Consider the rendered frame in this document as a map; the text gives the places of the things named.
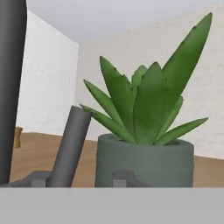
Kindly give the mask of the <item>dark grey tap spout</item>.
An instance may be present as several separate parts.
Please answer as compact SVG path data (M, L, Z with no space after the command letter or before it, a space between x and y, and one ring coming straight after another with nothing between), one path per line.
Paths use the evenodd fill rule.
M10 182L26 26L26 0L0 0L0 185Z

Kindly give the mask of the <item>tan sponge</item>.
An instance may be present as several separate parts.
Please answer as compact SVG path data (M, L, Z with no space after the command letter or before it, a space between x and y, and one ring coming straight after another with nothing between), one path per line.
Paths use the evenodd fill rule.
M14 148L19 148L20 147L20 137L22 134L23 129L21 127L16 127L15 128L15 136L14 136Z

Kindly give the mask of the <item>green plant in grey pot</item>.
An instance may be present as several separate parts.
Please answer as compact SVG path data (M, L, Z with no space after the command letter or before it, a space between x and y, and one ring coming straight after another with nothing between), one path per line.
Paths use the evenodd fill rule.
M194 145L181 137L207 121L199 118L172 128L182 105L183 92L193 74L211 28L213 14L205 15L160 66L139 66L129 78L108 59L100 57L107 92L90 81L88 91L104 109L84 105L109 130L98 137L96 187L111 187L116 171L133 171L152 187L193 185Z

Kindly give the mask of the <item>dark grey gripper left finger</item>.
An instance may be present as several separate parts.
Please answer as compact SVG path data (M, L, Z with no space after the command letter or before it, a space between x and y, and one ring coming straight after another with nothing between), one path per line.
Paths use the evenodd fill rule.
M3 184L1 187L46 187L50 175L50 171L33 171L25 178Z

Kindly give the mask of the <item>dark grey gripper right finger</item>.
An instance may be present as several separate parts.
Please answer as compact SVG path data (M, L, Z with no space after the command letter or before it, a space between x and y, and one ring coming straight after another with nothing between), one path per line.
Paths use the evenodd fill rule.
M133 171L115 171L112 175L113 187L149 187L148 184L138 180Z

